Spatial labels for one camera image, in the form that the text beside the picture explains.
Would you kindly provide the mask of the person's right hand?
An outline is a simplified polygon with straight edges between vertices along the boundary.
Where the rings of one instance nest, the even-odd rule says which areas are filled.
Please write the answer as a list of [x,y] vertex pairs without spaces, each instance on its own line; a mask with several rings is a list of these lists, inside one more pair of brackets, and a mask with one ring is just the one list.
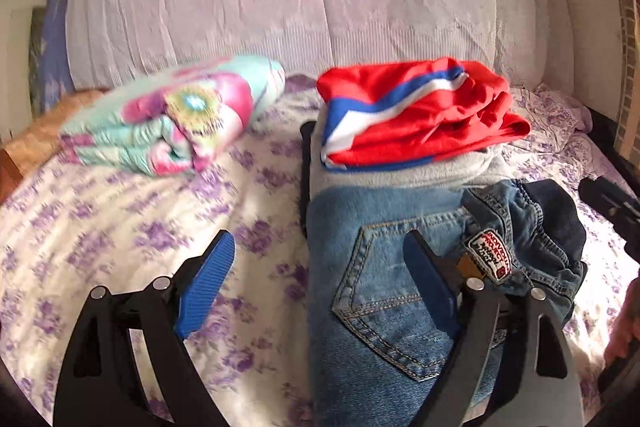
[[616,317],[608,347],[604,351],[606,366],[617,359],[626,358],[631,341],[639,339],[639,286],[640,282],[636,277],[627,288],[624,304]]

